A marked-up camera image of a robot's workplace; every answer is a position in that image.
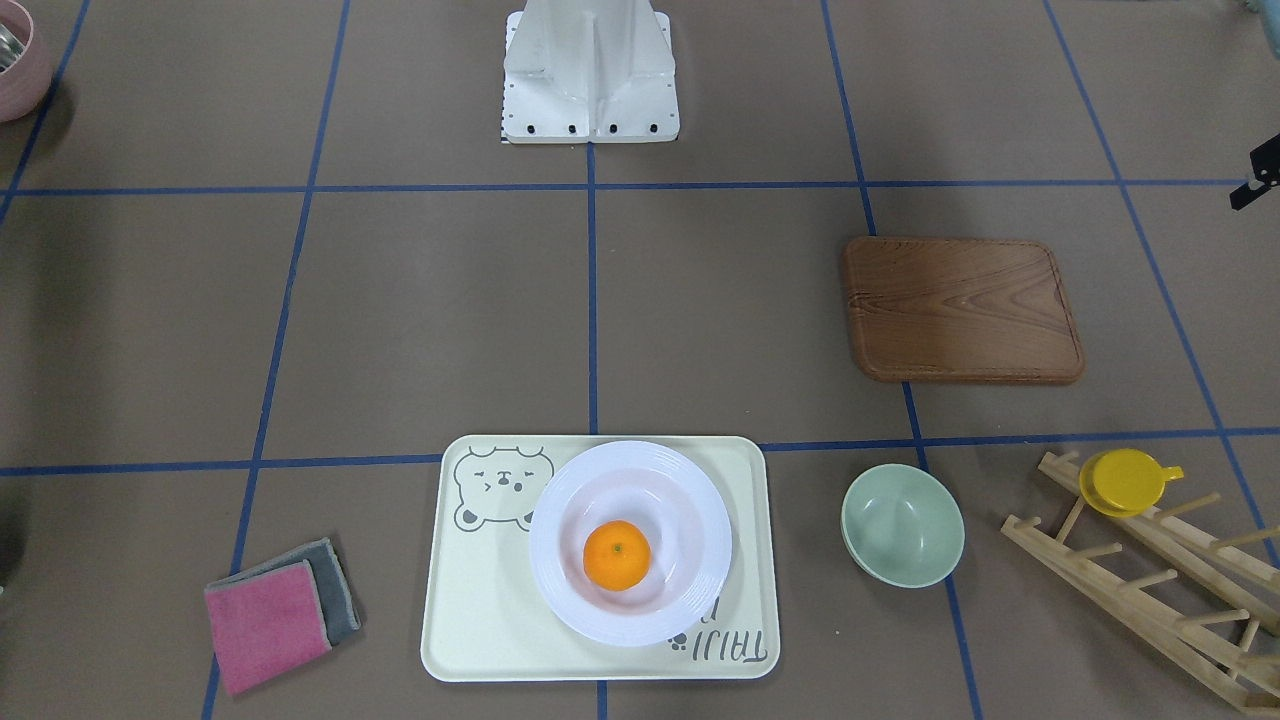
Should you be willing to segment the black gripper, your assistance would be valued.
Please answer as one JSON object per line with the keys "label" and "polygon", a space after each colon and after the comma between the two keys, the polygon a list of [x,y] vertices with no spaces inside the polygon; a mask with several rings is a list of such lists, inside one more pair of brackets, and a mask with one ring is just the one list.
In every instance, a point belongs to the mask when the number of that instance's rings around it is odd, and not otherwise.
{"label": "black gripper", "polygon": [[1231,210],[1240,211],[1279,186],[1279,145],[1280,136],[1275,135],[1251,150],[1252,176],[1244,184],[1229,193]]}

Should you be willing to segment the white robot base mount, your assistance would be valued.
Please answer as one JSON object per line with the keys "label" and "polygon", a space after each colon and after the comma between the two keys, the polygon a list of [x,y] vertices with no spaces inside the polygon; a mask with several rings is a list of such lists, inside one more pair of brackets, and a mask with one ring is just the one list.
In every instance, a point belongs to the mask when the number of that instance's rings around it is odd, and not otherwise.
{"label": "white robot base mount", "polygon": [[506,18],[507,143],[666,143],[681,131],[669,17],[649,1],[529,1]]}

